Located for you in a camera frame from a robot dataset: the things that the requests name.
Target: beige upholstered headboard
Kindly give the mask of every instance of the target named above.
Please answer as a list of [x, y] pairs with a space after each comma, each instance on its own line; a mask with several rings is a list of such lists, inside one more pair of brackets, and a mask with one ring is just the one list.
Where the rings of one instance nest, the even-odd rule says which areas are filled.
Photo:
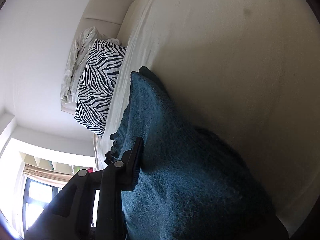
[[[130, 4], [133, 0], [90, 0], [85, 8], [72, 44], [85, 29], [95, 26], [99, 33], [117, 38]], [[61, 102], [61, 111], [75, 114], [76, 103]]]

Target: stain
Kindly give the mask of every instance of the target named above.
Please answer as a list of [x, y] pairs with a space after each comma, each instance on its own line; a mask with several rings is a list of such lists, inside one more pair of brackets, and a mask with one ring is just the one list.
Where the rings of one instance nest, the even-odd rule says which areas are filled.
[[251, 16], [251, 10], [248, 8], [243, 9], [244, 16], [250, 17]]

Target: zebra print pillowcase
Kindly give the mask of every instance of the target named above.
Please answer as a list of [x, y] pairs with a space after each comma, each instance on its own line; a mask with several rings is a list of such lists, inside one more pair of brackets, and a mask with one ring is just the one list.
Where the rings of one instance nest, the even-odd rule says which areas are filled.
[[78, 86], [75, 120], [102, 136], [126, 48], [96, 39]]

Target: dark blue cloth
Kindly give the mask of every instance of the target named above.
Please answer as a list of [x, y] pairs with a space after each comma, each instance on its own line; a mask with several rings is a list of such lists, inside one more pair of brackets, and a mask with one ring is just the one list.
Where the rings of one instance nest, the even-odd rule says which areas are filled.
[[131, 240], [232, 239], [274, 212], [238, 153], [186, 122], [145, 67], [131, 73], [129, 104], [109, 153], [120, 158], [136, 136], [145, 142], [139, 182], [122, 192]]

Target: beige bed sheet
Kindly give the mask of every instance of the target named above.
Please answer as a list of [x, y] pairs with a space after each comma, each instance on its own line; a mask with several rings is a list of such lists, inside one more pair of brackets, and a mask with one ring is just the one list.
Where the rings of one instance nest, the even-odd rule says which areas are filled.
[[320, 193], [320, 26], [306, 1], [135, 0], [117, 38], [128, 49], [100, 163], [145, 65], [241, 154], [291, 235]]

